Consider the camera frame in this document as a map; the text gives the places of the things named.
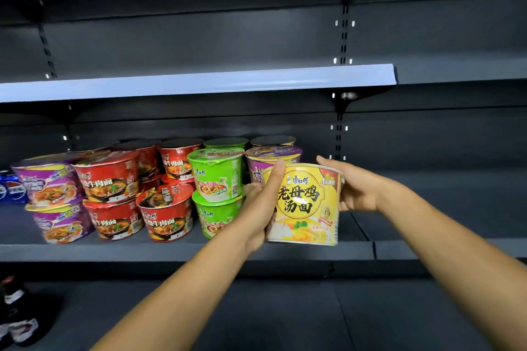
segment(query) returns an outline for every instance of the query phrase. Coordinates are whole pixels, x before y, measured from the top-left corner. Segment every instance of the gray shelf edge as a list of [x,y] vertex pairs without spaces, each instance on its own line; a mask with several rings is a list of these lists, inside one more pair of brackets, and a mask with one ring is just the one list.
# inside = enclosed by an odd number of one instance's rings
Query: gray shelf edge
[[[527,258],[527,238],[485,239],[514,258]],[[378,260],[418,260],[404,240],[374,241]]]
[[[0,245],[0,262],[186,262],[204,246],[171,242]],[[370,241],[341,241],[335,247],[265,243],[249,261],[368,261],[374,259]]]
[[0,84],[0,102],[396,85],[393,64]]

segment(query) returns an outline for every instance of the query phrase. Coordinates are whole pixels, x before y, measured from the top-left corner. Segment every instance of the dark bottle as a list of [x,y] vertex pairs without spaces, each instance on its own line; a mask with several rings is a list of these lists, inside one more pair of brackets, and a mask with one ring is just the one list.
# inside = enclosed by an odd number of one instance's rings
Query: dark bottle
[[2,281],[2,293],[7,309],[9,333],[13,341],[22,346],[38,341],[45,333],[31,293],[15,276],[9,276]]
[[7,309],[4,301],[0,300],[0,350],[8,348],[11,343],[11,335],[8,330],[9,324],[7,323]]

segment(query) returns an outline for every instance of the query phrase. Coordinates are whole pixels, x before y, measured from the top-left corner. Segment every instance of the blue soda can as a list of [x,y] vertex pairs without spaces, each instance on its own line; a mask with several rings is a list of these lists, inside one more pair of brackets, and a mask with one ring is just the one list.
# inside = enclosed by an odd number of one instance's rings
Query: blue soda can
[[0,203],[26,204],[27,191],[18,176],[9,170],[0,171]]

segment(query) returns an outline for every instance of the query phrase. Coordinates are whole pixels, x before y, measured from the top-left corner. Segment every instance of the green instant noodle cup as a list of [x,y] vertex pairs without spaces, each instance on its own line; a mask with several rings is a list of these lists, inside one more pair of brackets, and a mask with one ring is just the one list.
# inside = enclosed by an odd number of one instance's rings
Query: green instant noodle cup
[[211,148],[187,155],[196,190],[209,202],[221,202],[241,195],[240,147]]
[[218,138],[210,139],[203,142],[206,148],[224,148],[224,147],[241,147],[245,149],[249,143],[246,138]]
[[229,222],[238,215],[245,195],[241,194],[234,199],[221,202],[206,201],[196,190],[192,194],[192,200],[198,210],[199,221],[203,235],[212,238]]

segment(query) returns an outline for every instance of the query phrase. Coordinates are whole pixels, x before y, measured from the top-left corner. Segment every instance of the person's left arm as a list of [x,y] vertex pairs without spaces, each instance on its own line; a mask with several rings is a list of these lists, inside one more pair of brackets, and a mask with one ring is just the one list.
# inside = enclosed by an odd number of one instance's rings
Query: person's left arm
[[190,349],[247,257],[263,244],[285,164],[279,160],[267,185],[247,185],[237,218],[159,288],[142,300],[92,351]]

